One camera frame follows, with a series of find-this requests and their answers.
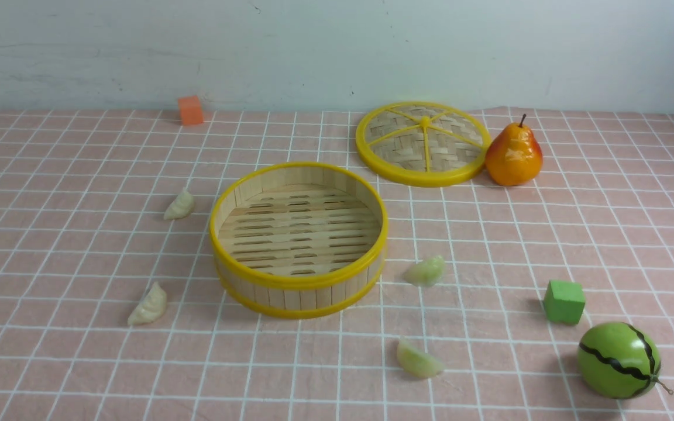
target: foam block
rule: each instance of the foam block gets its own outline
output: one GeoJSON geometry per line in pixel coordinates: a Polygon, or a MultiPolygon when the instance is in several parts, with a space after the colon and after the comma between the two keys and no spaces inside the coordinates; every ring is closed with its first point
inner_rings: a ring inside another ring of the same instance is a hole
{"type": "Polygon", "coordinates": [[[586,298],[581,284],[551,280],[545,293],[545,315],[554,323],[578,325],[584,312],[586,298]]]}

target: pear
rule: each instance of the pear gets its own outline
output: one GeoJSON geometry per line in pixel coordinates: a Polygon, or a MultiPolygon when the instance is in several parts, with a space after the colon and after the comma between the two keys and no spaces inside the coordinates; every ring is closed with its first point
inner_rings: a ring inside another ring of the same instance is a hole
{"type": "Polygon", "coordinates": [[[490,143],[485,153],[485,168],[496,183],[510,187],[527,183],[542,170],[542,150],[535,134],[524,124],[510,123],[490,143]]]}

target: orange cube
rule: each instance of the orange cube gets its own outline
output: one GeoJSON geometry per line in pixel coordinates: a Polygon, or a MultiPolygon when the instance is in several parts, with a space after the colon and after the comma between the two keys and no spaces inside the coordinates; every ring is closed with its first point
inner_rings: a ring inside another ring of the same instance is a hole
{"type": "Polygon", "coordinates": [[[181,125],[193,126],[204,123],[204,116],[201,111],[201,102],[199,97],[185,96],[178,99],[178,109],[181,113],[181,125]]]}

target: bamboo steamer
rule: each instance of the bamboo steamer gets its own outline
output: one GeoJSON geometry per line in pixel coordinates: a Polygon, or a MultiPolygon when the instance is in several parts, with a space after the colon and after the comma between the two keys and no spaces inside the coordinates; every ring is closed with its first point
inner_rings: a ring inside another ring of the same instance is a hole
{"type": "Polygon", "coordinates": [[[404,102],[375,109],[356,130],[358,155],[396,183],[445,187],[484,168],[490,134],[476,118],[437,103],[404,102]]]}
{"type": "Polygon", "coordinates": [[[366,295],[386,259],[388,216],[370,184],[323,163],[283,163],[236,181],[209,223],[222,286],[279,318],[339,312],[366,295]]]}

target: green watermelon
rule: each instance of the green watermelon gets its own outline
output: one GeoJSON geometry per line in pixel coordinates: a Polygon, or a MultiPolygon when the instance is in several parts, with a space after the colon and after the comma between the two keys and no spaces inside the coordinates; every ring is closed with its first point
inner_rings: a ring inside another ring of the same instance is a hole
{"type": "Polygon", "coordinates": [[[586,384],[610,399],[646,394],[659,380],[662,358],[649,336],[623,322],[595,325],[579,341],[579,371],[586,384]]]}

